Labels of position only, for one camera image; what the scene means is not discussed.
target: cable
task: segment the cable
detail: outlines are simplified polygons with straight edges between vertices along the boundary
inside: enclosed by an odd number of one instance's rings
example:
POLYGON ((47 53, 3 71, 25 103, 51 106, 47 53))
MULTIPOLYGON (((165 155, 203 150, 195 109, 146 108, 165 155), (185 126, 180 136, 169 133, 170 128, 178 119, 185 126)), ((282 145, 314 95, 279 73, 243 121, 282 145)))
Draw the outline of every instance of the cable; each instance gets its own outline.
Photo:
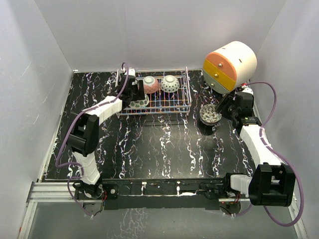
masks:
POLYGON ((231 213, 230 213, 230 211, 228 211, 228 209, 226 209, 225 207, 222 207, 222 206, 219 206, 219 207, 224 209, 226 212, 228 212, 231 215, 231 213))
POLYGON ((70 182, 71 180, 79 180, 81 179, 80 177, 70 177, 68 182, 66 183, 66 186, 68 188, 68 191, 71 195, 71 198, 76 202, 77 205, 79 205, 80 208, 82 208, 82 210, 85 212, 86 215, 93 217, 93 214, 91 214, 90 212, 88 212, 85 208, 82 207, 82 205, 79 203, 78 200, 76 200, 75 196, 72 194, 71 189, 70 189, 70 182))
MULTIPOLYGON (((207 192, 206 192, 206 194, 205 194, 205 192, 204 192, 203 195, 204 195, 204 197, 206 197, 207 199, 215 199, 215 198, 209 198, 207 192)), ((238 213, 238 214, 236 214, 235 216, 242 216, 242 215, 244 215, 245 213, 247 213, 247 212, 251 209, 252 206, 253 206, 253 205, 250 204, 245 211, 243 211, 243 212, 241 212, 241 213, 238 213)))
MULTIPOLYGON (((117 96, 116 96, 113 100, 111 100, 110 102, 104 102, 104 103, 101 103, 101 104, 97 104, 97 105, 95 105, 95 106, 93 106, 93 107, 91 107, 91 108, 88 108, 88 109, 85 109, 85 110, 81 111, 81 112, 77 115, 77 117, 76 117, 76 118, 74 119, 74 121, 72 122, 72 124, 71 124, 71 126, 70 126, 70 128, 69 128, 69 130, 68 130, 68 132, 67 132, 67 134, 66 134, 66 136, 65 136, 65 138, 64 138, 64 140, 63 140, 63 143, 62 143, 62 145, 61 145, 61 147, 60 147, 58 156, 56 157, 55 166, 56 166, 57 168, 62 168, 62 167, 69 166, 69 165, 76 165, 76 166, 79 166, 79 167, 81 168, 81 173, 82 173, 81 175, 82 175, 82 176, 84 175, 83 167, 82 167, 82 165, 81 165, 80 163, 78 163, 78 162, 67 162, 67 163, 59 164, 60 159, 61 159, 61 156, 62 156, 62 153, 63 153, 63 150, 64 150, 64 148, 65 148, 65 146, 66 146, 66 142, 67 142, 67 140, 68 140, 68 138, 69 138, 69 136, 70 136, 70 134, 71 134, 71 131, 72 131, 72 129, 74 128, 74 126, 75 126, 77 120, 78 120, 84 113, 89 112, 89 111, 92 111, 92 110, 95 110, 97 107, 104 106, 104 105, 106 105, 106 104, 115 102, 115 101, 120 97, 120 95, 122 94, 122 92, 124 91, 124 88, 125 88, 125 86, 126 86, 126 84, 127 84, 127 82, 128 82, 128 79, 129 79, 129 74, 126 75, 126 78, 125 78, 125 82, 124 82, 124 84, 123 84, 123 87, 121 88, 120 92, 117 94, 117 96)), ((74 179, 74 180, 79 180, 79 179, 81 179, 81 177, 70 177, 69 180, 68 180, 68 182, 67 182, 67 188, 68 188, 68 191, 69 191, 69 193, 70 193, 70 195, 71 195, 71 198, 76 202, 76 204, 79 205, 79 207, 85 212, 85 214, 87 214, 87 215, 89 215, 89 216, 91 216, 91 217, 95 216, 96 214, 93 215, 93 214, 91 214, 90 212, 88 212, 87 210, 85 210, 85 208, 82 207, 82 205, 79 203, 79 201, 78 201, 78 200, 74 197, 74 195, 72 194, 72 192, 71 192, 71 190, 70 190, 70 181, 73 180, 73 179, 74 179)))
POLYGON ((98 215, 100 212, 102 212, 103 211, 103 209, 104 209, 104 206, 105 206, 105 200, 106 200, 106 197, 107 197, 107 195, 106 195, 106 192, 102 192, 101 193, 101 195, 103 194, 103 193, 105 193, 105 197, 103 197, 102 196, 102 205, 101 205, 101 209, 99 210, 99 211, 97 211, 93 216, 95 217, 96 215, 98 215))
POLYGON ((238 201, 239 201, 239 199, 240 199, 240 196, 241 196, 240 193, 238 193, 238 194, 236 195, 236 199, 235 199, 234 203, 238 203, 238 201))
POLYGON ((253 82, 253 83, 249 83, 247 84, 247 86, 249 85, 253 85, 253 84, 266 84, 268 85, 272 90, 273 90, 273 93, 274 93, 274 104, 273 104, 273 108, 268 116, 268 118, 266 119, 266 121, 261 125, 260 127, 260 130, 259 130, 259 136, 260 136, 260 139, 262 141, 262 143, 265 145, 265 147, 271 151, 273 154, 275 154, 276 156, 278 156, 280 159, 282 159, 287 165, 289 165, 292 169, 292 171, 294 172, 295 174, 295 177, 296 177, 296 180, 297 180, 297 184, 298 184, 298 188, 299 188, 299 193, 300 193, 300 208, 299 208, 299 212, 296 216, 296 218, 291 221, 290 223, 281 223, 279 222, 277 219, 274 218, 273 215, 271 215, 271 213, 269 212, 268 208, 266 206, 264 206, 265 210, 266 210, 266 213, 268 214, 268 216, 271 218, 271 220, 273 220, 275 223, 277 223, 278 225, 281 225, 283 227, 291 227, 293 226, 294 224, 296 224, 299 219, 301 218, 302 214, 303 214, 303 211, 304 211, 304 205, 305 205, 305 198, 304 198, 304 189, 303 189, 303 186, 302 186, 302 183, 301 183, 301 178, 297 172, 297 170, 295 169, 295 167, 292 165, 292 163, 287 159, 285 158, 283 155, 281 155, 280 153, 276 152, 274 149, 272 149, 265 141, 265 139, 263 138, 263 129, 265 127, 265 125, 268 123, 268 121, 270 120, 271 116, 273 115, 274 111, 275 111, 275 108, 276 108, 276 104, 277 104, 277 94, 276 94, 276 90, 275 88, 270 84, 270 83, 267 83, 267 82, 253 82))
POLYGON ((103 195, 103 191, 101 192, 101 194, 98 196, 98 197, 96 197, 96 198, 91 198, 91 199, 98 199, 99 197, 101 197, 103 195))
MULTIPOLYGON (((243 212, 241 212, 241 213, 238 213, 238 214, 225 214, 225 215, 227 215, 227 216, 230 216, 230 217, 238 217, 238 216, 242 216, 242 215, 244 215, 245 213, 247 213, 251 208, 252 208, 252 204, 250 204, 249 206, 248 206, 248 208, 246 209, 246 210, 244 210, 243 212)), ((224 214, 221 214, 221 213, 218 213, 218 212, 214 212, 214 211, 207 211, 207 210, 203 210, 204 212, 207 212, 207 213, 213 213, 213 214, 218 214, 218 215, 224 215, 224 214)))

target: floor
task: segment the floor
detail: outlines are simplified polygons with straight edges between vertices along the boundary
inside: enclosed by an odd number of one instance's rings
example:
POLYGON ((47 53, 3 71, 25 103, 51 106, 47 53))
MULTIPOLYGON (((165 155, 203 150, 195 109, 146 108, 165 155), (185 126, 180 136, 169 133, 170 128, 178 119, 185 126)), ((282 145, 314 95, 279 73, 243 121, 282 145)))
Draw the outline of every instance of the floor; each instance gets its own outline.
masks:
MULTIPOLYGON (((183 75, 183 71, 139 73, 183 75)), ((205 83, 201 71, 189 71, 192 106, 190 114, 112 116, 100 127, 95 151, 103 179, 111 178, 221 178, 227 172, 249 176, 254 162, 232 124, 222 119, 208 127, 199 120, 204 104, 217 103, 221 95, 205 83)), ((59 126, 53 153, 43 181, 65 180, 79 174, 75 167, 56 169, 55 158, 68 130, 71 111, 79 113, 107 96, 116 72, 75 73, 59 126)), ((67 147, 61 162, 75 161, 67 147)))
MULTIPOLYGON (((286 207, 270 207, 281 222, 286 207)), ((103 211, 93 220, 75 203, 38 203, 29 239, 297 239, 294 227, 281 227, 263 207, 231 218, 201 208, 103 211)))

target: white cylinder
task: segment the white cylinder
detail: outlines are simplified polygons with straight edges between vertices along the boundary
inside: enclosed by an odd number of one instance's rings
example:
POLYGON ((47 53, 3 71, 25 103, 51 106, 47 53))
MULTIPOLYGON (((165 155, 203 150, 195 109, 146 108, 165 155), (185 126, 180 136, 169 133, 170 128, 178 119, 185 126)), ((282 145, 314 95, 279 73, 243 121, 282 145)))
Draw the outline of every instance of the white cylinder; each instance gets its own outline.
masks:
POLYGON ((214 51, 227 58, 236 71, 236 87, 248 81, 256 71, 257 57, 254 51, 240 41, 233 41, 214 51))

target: polka dot bowl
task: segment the polka dot bowl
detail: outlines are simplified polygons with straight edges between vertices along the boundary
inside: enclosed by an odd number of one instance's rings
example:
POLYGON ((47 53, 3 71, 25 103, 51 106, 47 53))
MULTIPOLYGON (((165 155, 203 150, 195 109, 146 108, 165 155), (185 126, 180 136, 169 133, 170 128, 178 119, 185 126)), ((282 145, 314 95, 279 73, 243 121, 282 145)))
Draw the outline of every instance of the polka dot bowl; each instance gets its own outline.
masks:
POLYGON ((167 93, 173 93, 178 91, 180 85, 178 79, 175 76, 165 76, 160 82, 160 88, 167 93))
POLYGON ((131 108, 143 108, 146 107, 150 102, 149 96, 145 94, 145 100, 140 100, 140 101, 132 101, 130 103, 131 108))

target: yellow drawer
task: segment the yellow drawer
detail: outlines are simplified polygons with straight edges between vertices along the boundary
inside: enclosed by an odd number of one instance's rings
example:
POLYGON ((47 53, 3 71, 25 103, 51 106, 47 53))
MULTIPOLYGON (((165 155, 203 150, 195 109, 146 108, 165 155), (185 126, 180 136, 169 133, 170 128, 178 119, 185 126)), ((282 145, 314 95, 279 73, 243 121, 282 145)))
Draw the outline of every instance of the yellow drawer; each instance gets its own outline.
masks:
POLYGON ((203 69, 227 90, 232 91, 235 88, 236 82, 210 63, 207 59, 204 61, 203 69))

